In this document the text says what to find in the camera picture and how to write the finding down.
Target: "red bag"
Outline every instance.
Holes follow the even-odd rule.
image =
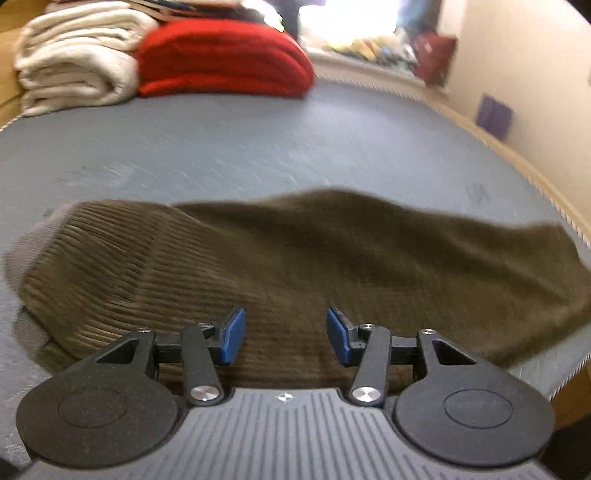
[[[195,19],[149,33],[137,53],[142,96],[184,92],[302,96],[314,69],[293,38],[267,25]]]
[[[456,44],[456,37],[437,35],[435,32],[426,32],[417,37],[413,45],[418,60],[414,74],[428,85],[441,84]]]

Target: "bright window light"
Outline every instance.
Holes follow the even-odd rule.
[[[300,8],[300,22],[332,45],[388,35],[396,29],[398,0],[327,0]]]
[[[283,24],[281,23],[283,17],[264,0],[242,0],[241,4],[244,8],[258,11],[264,17],[267,25],[283,32]]]

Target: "windowsill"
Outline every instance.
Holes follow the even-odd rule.
[[[424,92],[429,92],[428,95],[434,96],[438,100],[444,100],[449,96],[449,92],[445,86],[427,86],[423,80],[398,70],[373,65],[363,60],[356,60],[338,53],[324,51],[319,48],[304,47],[304,49],[316,68],[338,67],[341,72],[346,70],[363,74],[375,79],[380,84],[383,82],[396,84],[402,87],[402,90],[404,91],[410,92],[412,90],[422,90]]]
[[[426,86],[425,82],[421,79],[418,79],[410,74],[405,74],[404,72],[399,72],[394,69],[387,69],[379,65],[373,65],[367,61],[356,60],[350,57],[346,57],[345,55],[324,51],[319,48],[305,47],[304,49],[313,63],[317,61],[325,63],[336,63],[338,65],[350,67],[355,70],[360,70],[362,72],[377,73],[380,75],[384,75],[386,77],[390,77],[392,79],[402,80],[415,86]]]

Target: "black circular pad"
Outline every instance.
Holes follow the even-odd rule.
[[[554,413],[535,389],[494,365],[430,365],[394,407],[400,432],[420,450],[467,468],[535,458],[550,440]]]
[[[27,449],[51,463],[104,468],[155,448],[177,413],[163,385],[104,365],[91,374],[63,373],[31,390],[18,407],[17,429]]]

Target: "cream wall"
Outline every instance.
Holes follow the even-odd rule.
[[[467,2],[468,0],[444,0],[441,3],[437,33],[462,37]]]
[[[447,3],[465,7],[449,106],[475,118],[484,92],[507,103],[506,143],[591,224],[591,25],[566,0]]]

